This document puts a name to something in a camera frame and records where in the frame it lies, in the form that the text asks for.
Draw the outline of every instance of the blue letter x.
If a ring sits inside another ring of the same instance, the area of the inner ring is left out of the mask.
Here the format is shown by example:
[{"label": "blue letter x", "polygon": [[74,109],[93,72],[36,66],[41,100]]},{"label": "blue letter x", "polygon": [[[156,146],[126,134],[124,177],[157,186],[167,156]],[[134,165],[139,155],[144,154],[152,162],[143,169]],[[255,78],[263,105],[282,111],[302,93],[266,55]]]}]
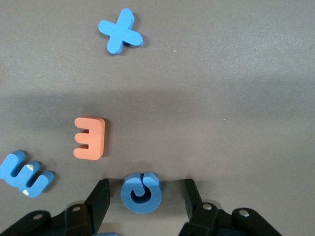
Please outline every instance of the blue letter x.
[{"label": "blue letter x", "polygon": [[141,35],[131,30],[134,16],[129,8],[124,8],[114,24],[107,20],[102,20],[98,24],[101,33],[109,36],[107,50],[111,54],[119,54],[124,46],[124,42],[132,46],[140,47],[143,44]]}]

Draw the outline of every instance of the foam letter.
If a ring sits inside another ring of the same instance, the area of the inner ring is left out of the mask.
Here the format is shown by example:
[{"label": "foam letter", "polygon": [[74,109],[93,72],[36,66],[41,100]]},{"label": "foam letter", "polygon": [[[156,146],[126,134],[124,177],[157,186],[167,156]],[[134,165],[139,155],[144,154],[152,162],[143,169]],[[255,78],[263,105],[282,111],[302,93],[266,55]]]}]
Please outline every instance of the foam letter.
[{"label": "foam letter", "polygon": [[83,144],[73,151],[76,158],[98,160],[104,154],[105,121],[98,117],[79,117],[75,126],[86,129],[77,133],[75,141]]},{"label": "foam letter", "polygon": [[19,171],[19,166],[25,160],[25,152],[19,150],[9,154],[0,166],[0,178],[7,184],[16,187],[20,192],[30,198],[40,195],[54,178],[54,173],[46,171],[42,173],[34,182],[32,178],[40,169],[40,163],[32,161],[23,166]]},{"label": "foam letter", "polygon": [[136,213],[155,210],[162,200],[162,187],[158,177],[152,172],[143,175],[129,175],[122,186],[121,197],[125,206]]}]

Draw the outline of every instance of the orange foam letter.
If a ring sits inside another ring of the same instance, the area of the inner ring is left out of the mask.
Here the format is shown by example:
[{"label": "orange foam letter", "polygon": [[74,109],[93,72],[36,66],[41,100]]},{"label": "orange foam letter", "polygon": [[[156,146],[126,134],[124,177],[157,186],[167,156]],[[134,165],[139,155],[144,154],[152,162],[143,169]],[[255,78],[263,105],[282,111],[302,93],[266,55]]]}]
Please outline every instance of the orange foam letter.
[{"label": "orange foam letter", "polygon": [[98,117],[79,117],[74,121],[75,126],[86,129],[74,136],[80,144],[73,151],[76,158],[98,160],[104,154],[105,121]]}]

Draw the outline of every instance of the blue foam letter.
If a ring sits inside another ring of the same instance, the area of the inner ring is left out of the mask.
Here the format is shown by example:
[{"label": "blue foam letter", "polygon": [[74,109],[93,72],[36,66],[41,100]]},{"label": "blue foam letter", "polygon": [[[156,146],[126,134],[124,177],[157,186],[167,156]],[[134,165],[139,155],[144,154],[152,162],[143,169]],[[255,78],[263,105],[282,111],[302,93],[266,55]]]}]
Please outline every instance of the blue foam letter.
[{"label": "blue foam letter", "polygon": [[102,20],[98,23],[98,30],[109,36],[107,50],[111,54],[119,54],[128,43],[132,46],[140,47],[143,44],[141,34],[131,29],[134,22],[134,16],[129,8],[124,8],[115,23]]},{"label": "blue foam letter", "polygon": [[158,177],[152,172],[143,175],[129,175],[122,186],[121,197],[125,206],[136,213],[155,210],[162,200],[162,187]]},{"label": "blue foam letter", "polygon": [[25,152],[19,150],[9,154],[0,166],[0,178],[7,184],[18,188],[22,193],[30,198],[40,195],[54,178],[54,173],[46,171],[37,180],[32,180],[39,171],[40,163],[32,161],[19,171],[19,166],[25,160]]}]

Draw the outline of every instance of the metal screw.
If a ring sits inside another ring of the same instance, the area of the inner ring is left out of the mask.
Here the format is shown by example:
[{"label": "metal screw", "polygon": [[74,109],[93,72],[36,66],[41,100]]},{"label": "metal screw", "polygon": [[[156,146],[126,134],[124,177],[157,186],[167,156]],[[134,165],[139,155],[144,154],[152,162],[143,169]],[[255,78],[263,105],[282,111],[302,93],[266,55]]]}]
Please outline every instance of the metal screw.
[{"label": "metal screw", "polygon": [[39,220],[41,217],[43,217],[42,214],[37,214],[33,217],[33,220]]},{"label": "metal screw", "polygon": [[76,212],[76,211],[79,211],[81,208],[79,206],[76,206],[72,209],[72,212]]},{"label": "metal screw", "polygon": [[209,203],[204,203],[202,205],[202,207],[205,209],[205,210],[211,210],[212,209],[212,206],[209,204]]},{"label": "metal screw", "polygon": [[243,217],[249,217],[249,213],[248,213],[248,211],[246,211],[246,210],[240,210],[238,213],[240,213],[240,215],[241,216],[243,216]]}]

